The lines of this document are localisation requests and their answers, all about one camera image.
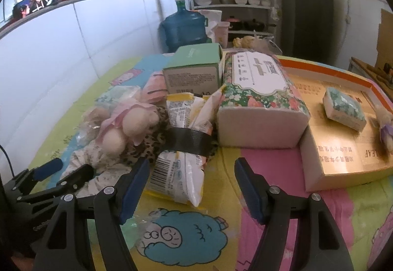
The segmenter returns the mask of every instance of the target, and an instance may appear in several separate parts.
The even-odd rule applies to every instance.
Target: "green box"
[[[221,87],[222,56],[219,44],[181,46],[163,69],[168,92],[211,95]]]

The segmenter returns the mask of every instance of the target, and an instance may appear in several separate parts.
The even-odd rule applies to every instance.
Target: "metal screw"
[[[270,192],[271,194],[279,194],[280,191],[281,191],[280,188],[277,187],[277,186],[271,186],[271,187],[269,188],[269,192]]]
[[[312,194],[312,195],[311,195],[311,198],[312,198],[313,200],[315,200],[315,201],[321,200],[321,196],[320,196],[319,194]]]
[[[115,192],[115,188],[114,187],[106,187],[105,189],[104,189],[104,193],[105,194],[112,194],[112,193],[114,193]]]
[[[64,201],[71,201],[73,199],[73,195],[72,194],[66,194],[65,196],[64,196]]]

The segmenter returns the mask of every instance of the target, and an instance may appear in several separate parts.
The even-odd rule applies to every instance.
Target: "cartoon bedsheet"
[[[284,58],[295,63],[295,59]],[[64,168],[36,187],[50,188],[66,169],[71,154],[78,149],[75,140],[82,113],[112,85],[143,85],[150,74],[161,70],[168,57],[153,55],[122,61],[101,77],[57,123],[30,168],[51,158],[61,157]],[[205,169],[204,196],[198,210],[143,194],[135,215],[122,226],[131,255],[144,270],[245,271],[263,232],[242,209],[233,164],[243,156],[254,172],[265,176],[288,194],[307,196],[298,148],[248,150],[219,148]],[[393,177],[369,184],[320,193],[331,210],[347,244],[354,269],[366,270],[378,256],[393,231]],[[143,234],[138,219],[157,216]],[[90,240],[96,270],[105,270],[94,222],[89,221]],[[293,253],[296,221],[291,221],[282,271],[288,270]]]

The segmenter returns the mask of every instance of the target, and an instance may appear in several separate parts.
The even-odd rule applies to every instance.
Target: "white bowl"
[[[195,0],[198,6],[209,6],[211,4],[211,0]]]
[[[246,4],[247,0],[235,0],[237,4]]]
[[[270,0],[261,0],[261,5],[265,6],[265,7],[270,7],[272,3],[270,2]]]
[[[248,3],[252,6],[259,6],[259,4],[261,3],[260,0],[248,0]]]

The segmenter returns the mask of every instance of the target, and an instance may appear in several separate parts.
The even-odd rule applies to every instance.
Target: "blue gripper pad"
[[[63,161],[61,161],[60,158],[54,158],[42,166],[34,168],[33,179],[35,181],[43,181],[52,174],[61,170],[61,168],[63,168]]]
[[[235,177],[246,201],[251,216],[260,224],[264,223],[264,208],[267,206],[267,195],[261,197],[255,186],[256,174],[252,171],[246,159],[238,158],[235,161]]]
[[[134,179],[128,186],[121,202],[121,212],[119,214],[119,223],[123,225],[131,218],[138,205],[139,199],[150,175],[149,161],[145,159],[139,168],[135,168]]]

